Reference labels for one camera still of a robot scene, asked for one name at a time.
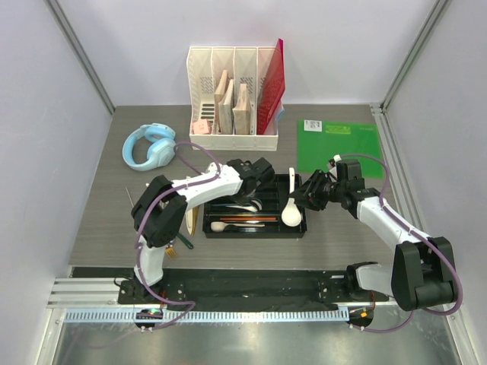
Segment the white plastic spoon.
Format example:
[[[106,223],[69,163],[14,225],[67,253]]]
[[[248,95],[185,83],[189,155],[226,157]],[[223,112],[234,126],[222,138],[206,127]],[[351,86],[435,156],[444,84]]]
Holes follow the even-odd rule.
[[[258,212],[262,210],[262,205],[259,202],[251,201],[245,205],[239,205],[239,204],[229,204],[226,205],[227,208],[231,209],[239,209],[239,210],[244,210],[244,211],[250,211],[250,212]]]

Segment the black cutlery tray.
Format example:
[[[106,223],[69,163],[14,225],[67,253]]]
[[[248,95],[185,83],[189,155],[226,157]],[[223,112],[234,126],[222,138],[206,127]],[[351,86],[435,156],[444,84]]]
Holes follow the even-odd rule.
[[[239,204],[228,197],[217,198],[204,204],[202,218],[202,232],[208,238],[217,239],[300,239],[307,232],[307,218],[303,208],[299,211],[302,216],[301,223],[296,227],[286,226],[281,219],[281,213],[288,201],[289,177],[287,174],[277,174],[273,183],[267,187],[260,187],[248,202]],[[212,207],[213,204],[239,204],[245,205],[251,201],[259,202],[262,210],[250,212],[239,209]],[[237,232],[223,231],[215,233],[211,230],[210,224],[213,221],[220,221],[220,217],[277,217],[276,222],[262,222],[265,227],[239,227]]]

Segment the blue plastic spoon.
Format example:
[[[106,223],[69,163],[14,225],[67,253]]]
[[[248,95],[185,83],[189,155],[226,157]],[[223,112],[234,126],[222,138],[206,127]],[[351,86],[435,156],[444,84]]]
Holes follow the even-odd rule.
[[[249,210],[251,208],[255,208],[252,205],[239,205],[239,204],[213,204],[212,207],[223,207],[223,208],[236,208],[236,209],[243,209]]]

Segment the small white ceramic spoon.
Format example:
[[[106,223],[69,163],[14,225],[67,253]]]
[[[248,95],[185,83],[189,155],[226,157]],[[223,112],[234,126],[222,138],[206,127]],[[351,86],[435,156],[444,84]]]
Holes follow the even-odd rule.
[[[222,221],[213,221],[210,224],[210,228],[215,233],[223,232],[228,227],[237,227],[237,224],[229,224]]]

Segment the light blue headphones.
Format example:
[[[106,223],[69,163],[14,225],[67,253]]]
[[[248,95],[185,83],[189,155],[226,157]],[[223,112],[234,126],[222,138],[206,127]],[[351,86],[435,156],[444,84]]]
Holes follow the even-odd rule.
[[[150,142],[144,163],[136,163],[132,152],[141,139]],[[176,132],[168,125],[152,123],[141,125],[124,141],[122,156],[125,164],[135,171],[149,171],[167,166],[175,156]]]

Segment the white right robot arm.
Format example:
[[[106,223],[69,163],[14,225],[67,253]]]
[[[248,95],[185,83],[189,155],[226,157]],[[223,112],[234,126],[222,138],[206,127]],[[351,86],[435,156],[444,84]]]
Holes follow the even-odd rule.
[[[329,166],[328,172],[316,170],[290,198],[313,211],[322,211],[329,203],[341,205],[393,251],[392,265],[348,266],[349,277],[343,282],[346,296],[361,300],[374,291],[392,297],[405,311],[433,313],[435,306],[449,303],[449,313],[458,310],[463,288],[450,242],[420,231],[392,209],[382,192],[366,187],[358,155],[335,156]]]

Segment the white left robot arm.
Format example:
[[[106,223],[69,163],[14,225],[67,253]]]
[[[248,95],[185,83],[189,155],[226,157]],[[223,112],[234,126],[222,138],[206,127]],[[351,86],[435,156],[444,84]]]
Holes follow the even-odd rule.
[[[245,202],[274,178],[271,163],[263,157],[253,163],[241,159],[212,162],[204,173],[186,179],[155,177],[131,211],[138,237],[136,295],[145,303],[161,297],[164,249],[176,238],[188,211],[217,198]]]

